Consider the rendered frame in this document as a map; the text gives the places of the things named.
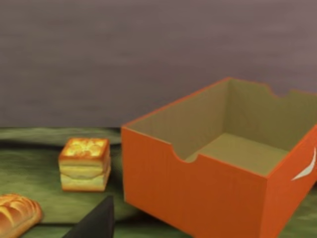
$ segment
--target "gray wall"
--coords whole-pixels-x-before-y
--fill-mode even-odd
[[[227,76],[317,92],[316,0],[1,0],[0,126],[120,126]]]

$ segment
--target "green tablecloth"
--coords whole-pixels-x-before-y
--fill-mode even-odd
[[[69,137],[107,137],[111,140],[112,173],[104,193],[62,192],[57,157]],[[0,194],[16,192],[37,200],[45,214],[42,224],[23,238],[59,238],[107,194],[115,200],[115,238],[188,238],[143,215],[123,201],[120,134],[105,128],[0,129]],[[298,208],[280,238],[317,237],[317,189]]]

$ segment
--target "cardboard box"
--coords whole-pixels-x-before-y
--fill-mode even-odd
[[[110,174],[108,139],[71,138],[59,158],[63,191],[104,191]]]
[[[317,95],[227,78],[122,127],[128,203],[195,238],[276,238],[317,179]]]

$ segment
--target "white swoosh logo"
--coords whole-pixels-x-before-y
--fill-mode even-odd
[[[314,148],[314,155],[313,155],[313,159],[312,159],[311,163],[303,171],[301,171],[299,174],[297,174],[295,177],[293,177],[292,181],[300,179],[302,177],[305,177],[313,171],[315,164],[316,164],[316,154],[317,154],[317,149],[315,147]]]

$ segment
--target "bread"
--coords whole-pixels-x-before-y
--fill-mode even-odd
[[[111,171],[109,140],[72,138],[58,163],[64,191],[104,191]]]
[[[18,194],[0,196],[0,238],[18,238],[42,219],[40,205]]]

